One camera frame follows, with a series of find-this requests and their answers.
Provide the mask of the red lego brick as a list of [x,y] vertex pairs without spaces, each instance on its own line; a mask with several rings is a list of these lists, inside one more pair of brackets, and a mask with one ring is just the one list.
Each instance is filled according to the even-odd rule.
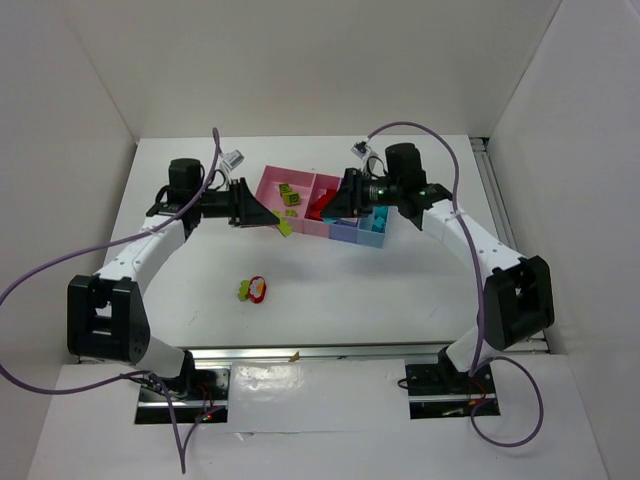
[[321,212],[335,197],[336,193],[337,191],[335,189],[327,189],[316,200],[309,204],[306,217],[310,220],[323,222]]

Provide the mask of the green lego brick from stack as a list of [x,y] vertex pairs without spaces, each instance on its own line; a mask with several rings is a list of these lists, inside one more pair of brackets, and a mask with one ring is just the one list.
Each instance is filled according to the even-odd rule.
[[273,214],[278,218],[279,223],[276,225],[276,228],[280,232],[283,237],[288,237],[293,233],[293,229],[286,218],[278,211],[274,210]]

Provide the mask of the red white flower lego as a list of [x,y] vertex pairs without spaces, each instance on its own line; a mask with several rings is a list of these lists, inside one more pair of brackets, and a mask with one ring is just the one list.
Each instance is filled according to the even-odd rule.
[[247,298],[254,304],[262,303],[266,297],[267,283],[262,276],[254,276],[249,281]]

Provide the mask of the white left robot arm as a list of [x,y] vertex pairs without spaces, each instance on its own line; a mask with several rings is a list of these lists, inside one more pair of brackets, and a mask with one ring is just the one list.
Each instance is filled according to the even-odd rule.
[[78,357],[111,360],[157,375],[186,395],[197,383],[190,351],[151,333],[143,297],[156,274],[205,218],[232,227],[278,224],[245,179],[223,190],[209,187],[200,161],[173,160],[168,183],[157,194],[138,234],[111,262],[91,276],[77,275],[67,288],[67,348]]

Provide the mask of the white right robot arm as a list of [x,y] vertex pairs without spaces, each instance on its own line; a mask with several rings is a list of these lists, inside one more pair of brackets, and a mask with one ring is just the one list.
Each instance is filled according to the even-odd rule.
[[548,263],[504,245],[461,209],[446,187],[428,182],[414,144],[387,147],[387,168],[381,176],[371,171],[378,157],[367,142],[355,144],[352,151],[362,165],[346,169],[322,217],[363,218],[377,207],[394,207],[475,275],[478,318],[467,333],[439,352],[436,374],[440,382],[460,381],[481,362],[554,323]]

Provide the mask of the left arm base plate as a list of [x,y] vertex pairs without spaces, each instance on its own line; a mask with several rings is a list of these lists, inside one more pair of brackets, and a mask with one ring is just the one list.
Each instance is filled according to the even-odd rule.
[[[205,424],[228,421],[229,367],[197,369],[183,392],[170,391],[178,424],[191,424],[203,415]],[[148,379],[137,380],[140,386],[134,423],[136,425],[170,424],[171,417],[160,386]]]

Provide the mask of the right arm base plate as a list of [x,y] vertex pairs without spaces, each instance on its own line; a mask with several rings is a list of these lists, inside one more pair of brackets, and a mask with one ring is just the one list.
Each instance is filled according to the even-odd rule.
[[408,394],[412,420],[469,417],[475,407],[479,407],[478,416],[500,415],[489,366],[482,367],[473,378],[463,374],[449,385],[437,375],[435,364],[408,364],[397,386]]

